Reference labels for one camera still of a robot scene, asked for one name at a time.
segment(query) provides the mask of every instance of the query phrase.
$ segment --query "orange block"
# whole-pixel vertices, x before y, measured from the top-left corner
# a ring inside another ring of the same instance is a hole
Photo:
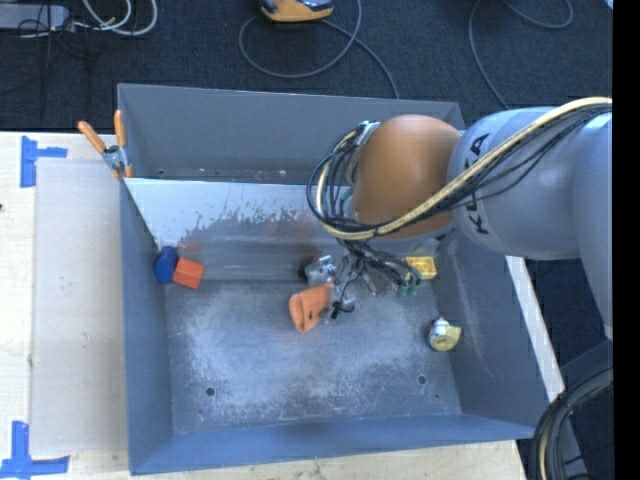
[[[178,258],[176,270],[173,273],[173,282],[188,288],[198,289],[200,280],[204,274],[204,265],[186,258]]]
[[[327,282],[291,296],[289,313],[300,332],[307,332],[320,321],[320,313],[329,306],[332,285]]]

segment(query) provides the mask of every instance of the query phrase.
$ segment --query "gray bin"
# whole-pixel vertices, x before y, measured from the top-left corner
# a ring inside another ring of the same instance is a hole
[[[296,267],[338,253],[304,198],[319,159],[363,120],[463,130],[457,104],[124,84],[118,107],[132,474],[533,435],[547,391],[506,258],[455,229],[416,296],[355,285],[305,334],[288,313]],[[164,245],[205,264],[197,290],[157,282]],[[438,316],[463,329],[450,352],[428,346]]]

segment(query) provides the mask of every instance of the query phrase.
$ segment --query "bin floor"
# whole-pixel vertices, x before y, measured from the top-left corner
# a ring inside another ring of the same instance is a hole
[[[174,432],[287,421],[460,412],[449,359],[432,350],[431,287],[373,297],[299,333],[300,282],[205,280],[167,287]]]

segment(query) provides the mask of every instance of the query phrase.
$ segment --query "blue block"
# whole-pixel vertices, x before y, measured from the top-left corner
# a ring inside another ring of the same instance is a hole
[[[160,284],[168,284],[173,279],[178,264],[178,253],[173,247],[163,247],[153,265],[153,273]]]

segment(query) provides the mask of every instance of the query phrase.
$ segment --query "small round object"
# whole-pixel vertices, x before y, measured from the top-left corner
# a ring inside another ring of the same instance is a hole
[[[460,334],[460,327],[455,327],[440,317],[429,330],[429,345],[438,352],[447,352],[458,344]]]

